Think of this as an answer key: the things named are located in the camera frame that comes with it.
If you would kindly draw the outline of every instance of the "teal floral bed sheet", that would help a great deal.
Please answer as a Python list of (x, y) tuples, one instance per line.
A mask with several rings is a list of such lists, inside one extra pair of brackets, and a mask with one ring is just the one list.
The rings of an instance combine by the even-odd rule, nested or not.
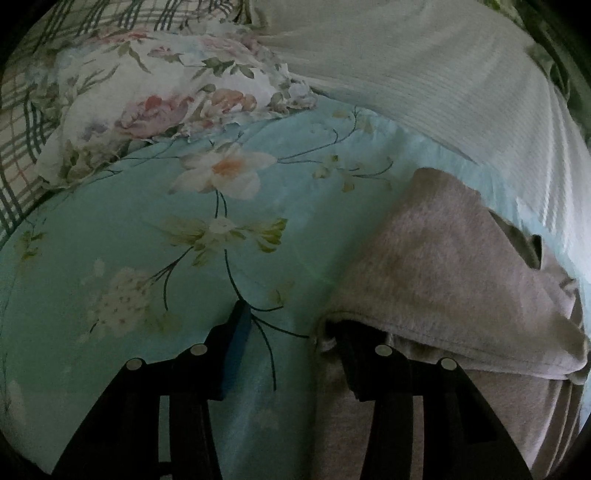
[(288, 118), (134, 152), (30, 215), (0, 251), (0, 428), (51, 472), (128, 359), (162, 361), (202, 342), (240, 295), (260, 321), (235, 389), (210, 403), (223, 476), (308, 478), (314, 382), (305, 336), (420, 167), (478, 189), (494, 211), (542, 234), (576, 274), (494, 171), (320, 97), (315, 110)]

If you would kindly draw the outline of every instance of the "striped white fabric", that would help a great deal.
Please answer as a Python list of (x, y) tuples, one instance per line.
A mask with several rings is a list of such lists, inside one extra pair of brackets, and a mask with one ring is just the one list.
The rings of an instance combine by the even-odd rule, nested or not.
[(251, 12), (312, 86), (497, 169), (591, 280), (591, 156), (533, 40), (473, 0), (341, 3), (309, 14), (311, 0), (251, 0)]

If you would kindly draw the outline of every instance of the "flower with orange center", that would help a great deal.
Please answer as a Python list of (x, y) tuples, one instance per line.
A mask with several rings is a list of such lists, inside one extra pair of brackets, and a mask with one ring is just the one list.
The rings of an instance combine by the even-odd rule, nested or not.
[(230, 198), (249, 200), (261, 188), (257, 170), (276, 162), (267, 153), (247, 152), (237, 143), (223, 144), (204, 154), (183, 157), (181, 164), (186, 171), (179, 175), (171, 190), (200, 193), (218, 190)]

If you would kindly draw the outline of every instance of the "pillow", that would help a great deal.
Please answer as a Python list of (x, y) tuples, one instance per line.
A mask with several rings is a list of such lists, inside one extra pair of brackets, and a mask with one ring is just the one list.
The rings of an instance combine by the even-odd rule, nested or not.
[(24, 70), (42, 45), (96, 28), (176, 30), (189, 18), (236, 18), (241, 0), (58, 0), (9, 59), (0, 90), (0, 247), (46, 190), (34, 170), (55, 128), (27, 95)]
[(47, 186), (78, 184), (140, 140), (196, 140), (314, 106), (247, 31), (216, 33), (110, 29), (45, 50), (28, 78), (32, 104), (58, 125), (35, 168)]

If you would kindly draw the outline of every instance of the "folded brown garment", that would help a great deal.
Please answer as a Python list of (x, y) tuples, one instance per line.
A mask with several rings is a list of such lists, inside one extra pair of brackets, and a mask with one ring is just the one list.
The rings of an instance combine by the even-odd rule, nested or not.
[[(588, 340), (577, 283), (456, 178), (418, 170), (351, 263), (319, 326), (314, 480), (358, 480), (372, 402), (355, 400), (326, 321), (389, 332), (407, 358), (451, 356), (467, 371), (532, 470), (545, 477), (576, 437)], [(415, 402), (412, 479), (421, 478)]]

